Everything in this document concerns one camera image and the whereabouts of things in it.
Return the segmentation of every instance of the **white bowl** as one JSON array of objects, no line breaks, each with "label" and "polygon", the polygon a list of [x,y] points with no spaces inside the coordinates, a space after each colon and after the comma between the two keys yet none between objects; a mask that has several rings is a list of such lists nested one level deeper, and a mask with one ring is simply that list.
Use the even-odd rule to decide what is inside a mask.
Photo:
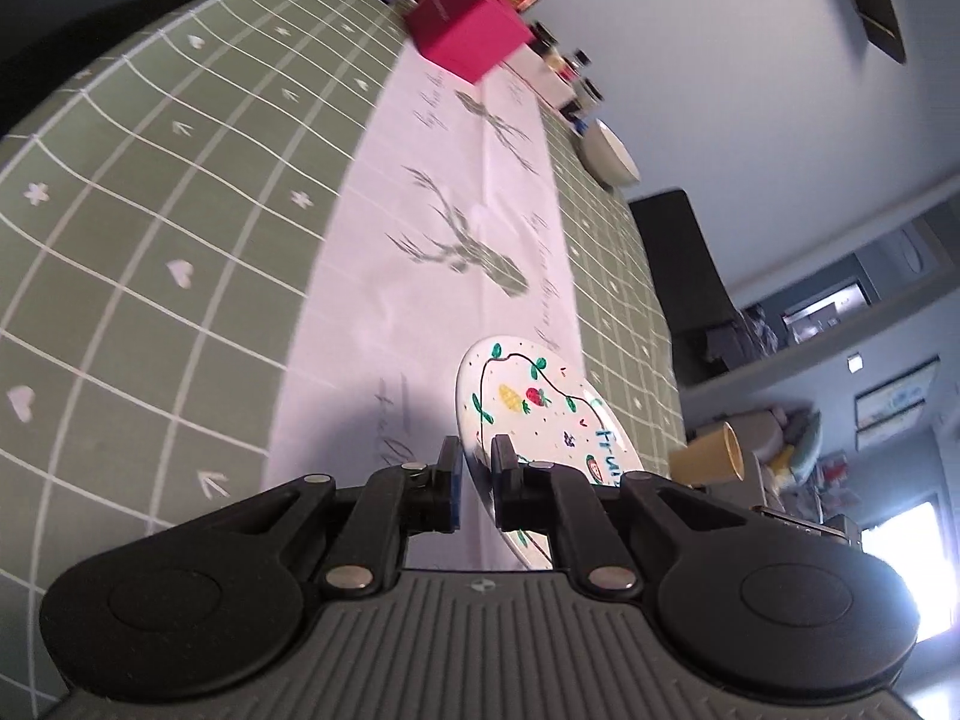
[{"label": "white bowl", "polygon": [[612,187],[625,187],[640,181],[640,171],[627,146],[600,119],[589,124],[581,139],[584,167],[594,178]]}]

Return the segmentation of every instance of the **paper cup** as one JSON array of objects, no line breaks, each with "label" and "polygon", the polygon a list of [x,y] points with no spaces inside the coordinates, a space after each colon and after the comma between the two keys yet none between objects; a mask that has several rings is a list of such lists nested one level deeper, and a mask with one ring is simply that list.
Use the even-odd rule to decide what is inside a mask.
[{"label": "paper cup", "polygon": [[733,428],[723,426],[670,453],[670,478],[681,485],[703,487],[743,480],[743,455]]}]

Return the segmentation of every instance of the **round black joint cover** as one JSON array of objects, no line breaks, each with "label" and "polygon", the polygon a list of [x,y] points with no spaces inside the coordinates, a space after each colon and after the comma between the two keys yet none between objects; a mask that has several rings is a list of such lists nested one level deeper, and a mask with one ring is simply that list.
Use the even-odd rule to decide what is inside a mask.
[{"label": "round black joint cover", "polygon": [[74,566],[44,597],[40,630],[69,683],[166,702],[256,674],[289,646],[303,612],[301,589],[276,557],[248,536],[198,530]]},{"label": "round black joint cover", "polygon": [[781,702],[889,685],[919,622],[885,562],[786,526],[696,538],[659,584],[656,609],[666,637],[693,664]]}]

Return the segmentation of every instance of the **red box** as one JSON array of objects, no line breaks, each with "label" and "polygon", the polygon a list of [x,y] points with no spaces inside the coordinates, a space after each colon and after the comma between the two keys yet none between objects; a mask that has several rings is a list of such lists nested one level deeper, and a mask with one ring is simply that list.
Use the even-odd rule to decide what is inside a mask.
[{"label": "red box", "polygon": [[470,83],[533,37],[504,0],[424,0],[405,18],[418,51]]}]

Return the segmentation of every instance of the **oval plate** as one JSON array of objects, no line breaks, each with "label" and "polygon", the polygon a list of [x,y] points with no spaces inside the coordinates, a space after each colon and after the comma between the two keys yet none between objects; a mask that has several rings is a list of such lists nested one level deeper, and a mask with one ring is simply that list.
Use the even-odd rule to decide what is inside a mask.
[{"label": "oval plate", "polygon": [[[618,485],[640,457],[610,407],[554,352],[516,336],[491,336],[469,348],[457,371],[457,429],[480,497],[493,513],[490,448],[506,435],[521,463],[549,460],[582,471],[594,485]],[[553,567],[546,536],[504,533],[533,569]]]}]

